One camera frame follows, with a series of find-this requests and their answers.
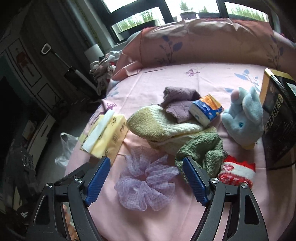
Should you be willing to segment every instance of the bed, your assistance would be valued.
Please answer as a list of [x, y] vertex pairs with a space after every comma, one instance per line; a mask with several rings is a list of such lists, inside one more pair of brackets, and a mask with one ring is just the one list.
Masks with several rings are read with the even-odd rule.
[[[275, 68], [296, 78], [296, 50], [268, 23], [230, 19], [184, 20], [144, 29], [123, 50], [110, 82], [111, 89], [91, 117], [85, 133], [99, 113], [109, 109], [130, 117], [139, 108], [159, 104], [167, 86], [195, 88], [201, 96], [211, 94], [224, 108], [237, 87], [254, 86], [260, 92], [265, 68]], [[223, 146], [238, 161], [256, 163], [252, 191], [265, 220], [270, 241], [276, 241], [294, 216], [295, 167], [266, 171], [261, 139], [253, 150], [243, 150], [228, 135], [220, 119], [213, 124]], [[90, 156], [77, 143], [66, 174]], [[130, 131], [95, 203], [89, 207], [100, 234], [108, 241], [189, 241], [204, 207], [195, 200], [188, 184], [178, 175], [172, 202], [160, 211], [131, 211], [121, 206], [114, 185], [125, 168], [125, 154], [134, 146], [149, 147]], [[169, 156], [174, 165], [174, 157]], [[222, 240], [229, 205], [224, 206], [215, 240]]]

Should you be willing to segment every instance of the purple towel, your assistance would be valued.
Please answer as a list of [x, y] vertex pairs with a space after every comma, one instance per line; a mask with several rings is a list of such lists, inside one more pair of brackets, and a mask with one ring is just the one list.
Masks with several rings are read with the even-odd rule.
[[185, 122], [193, 117], [189, 112], [191, 103], [201, 98], [195, 89], [169, 86], [165, 88], [163, 93], [163, 102], [160, 106], [175, 117], [178, 123]]

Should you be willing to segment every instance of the blue stuffed animal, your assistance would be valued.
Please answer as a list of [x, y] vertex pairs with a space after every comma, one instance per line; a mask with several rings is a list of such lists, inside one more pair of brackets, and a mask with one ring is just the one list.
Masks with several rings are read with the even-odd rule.
[[254, 148], [263, 134], [263, 109], [254, 87], [249, 93], [243, 88], [231, 93], [231, 106], [222, 114], [222, 123], [244, 149]]

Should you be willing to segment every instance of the red and white sock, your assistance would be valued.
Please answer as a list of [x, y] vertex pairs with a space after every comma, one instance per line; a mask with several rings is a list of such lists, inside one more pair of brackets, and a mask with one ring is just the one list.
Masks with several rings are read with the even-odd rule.
[[238, 162], [235, 157], [227, 156], [221, 166], [218, 178], [224, 184], [239, 186], [241, 183], [247, 183], [251, 188], [256, 172], [255, 168], [255, 163]]

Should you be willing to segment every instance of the floor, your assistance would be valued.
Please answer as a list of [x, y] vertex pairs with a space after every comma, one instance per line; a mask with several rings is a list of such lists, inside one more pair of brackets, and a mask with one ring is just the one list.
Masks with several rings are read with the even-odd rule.
[[36, 167], [40, 190], [43, 189], [46, 183], [53, 183], [64, 177], [65, 168], [54, 162], [55, 158], [59, 157], [63, 152], [60, 134], [66, 132], [75, 137], [80, 136], [92, 116], [92, 113], [81, 111], [82, 105], [83, 103], [77, 103], [71, 107], [69, 114], [56, 127], [42, 152]]

